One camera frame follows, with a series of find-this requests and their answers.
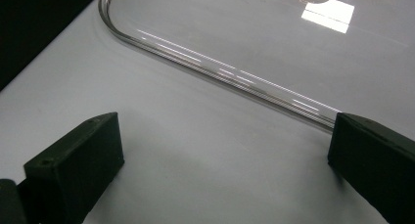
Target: dark background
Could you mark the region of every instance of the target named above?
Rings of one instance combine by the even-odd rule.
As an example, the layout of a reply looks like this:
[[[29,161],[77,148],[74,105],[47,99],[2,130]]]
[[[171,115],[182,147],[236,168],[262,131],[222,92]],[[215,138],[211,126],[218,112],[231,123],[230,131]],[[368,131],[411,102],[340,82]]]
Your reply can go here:
[[[0,0],[0,91],[92,0]]]

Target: black plastic block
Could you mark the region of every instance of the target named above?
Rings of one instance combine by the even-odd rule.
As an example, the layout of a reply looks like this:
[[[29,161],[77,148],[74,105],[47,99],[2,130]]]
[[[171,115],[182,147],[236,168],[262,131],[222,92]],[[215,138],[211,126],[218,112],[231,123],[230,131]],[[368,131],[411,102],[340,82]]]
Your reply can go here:
[[[42,224],[82,223],[124,164],[116,112],[81,123],[24,165]]]
[[[9,179],[0,179],[0,223],[27,223],[18,188]]]
[[[388,222],[415,223],[415,142],[370,119],[338,113],[328,159]]]

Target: transparent sheet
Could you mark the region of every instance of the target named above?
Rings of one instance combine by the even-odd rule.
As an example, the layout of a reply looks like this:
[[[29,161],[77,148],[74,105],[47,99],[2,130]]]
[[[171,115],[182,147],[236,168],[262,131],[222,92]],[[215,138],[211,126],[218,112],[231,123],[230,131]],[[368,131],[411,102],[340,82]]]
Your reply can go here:
[[[127,43],[329,127],[339,108],[411,136],[411,2],[101,0],[100,13]]]

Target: glass plate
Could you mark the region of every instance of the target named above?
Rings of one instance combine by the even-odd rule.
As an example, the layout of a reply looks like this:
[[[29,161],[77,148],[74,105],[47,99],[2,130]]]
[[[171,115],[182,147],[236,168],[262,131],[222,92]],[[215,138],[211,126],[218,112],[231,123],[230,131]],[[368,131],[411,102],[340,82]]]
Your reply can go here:
[[[273,104],[329,127],[339,108],[413,136],[413,1],[100,0],[99,7],[121,40]]]

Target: white surface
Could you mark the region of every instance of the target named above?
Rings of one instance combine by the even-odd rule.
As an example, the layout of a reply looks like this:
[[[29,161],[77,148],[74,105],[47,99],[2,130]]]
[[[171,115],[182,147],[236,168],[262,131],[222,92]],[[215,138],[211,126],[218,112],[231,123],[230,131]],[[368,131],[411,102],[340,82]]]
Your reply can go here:
[[[126,164],[85,223],[386,223],[327,165],[330,134],[120,44],[96,7],[0,93],[0,177],[118,112]]]

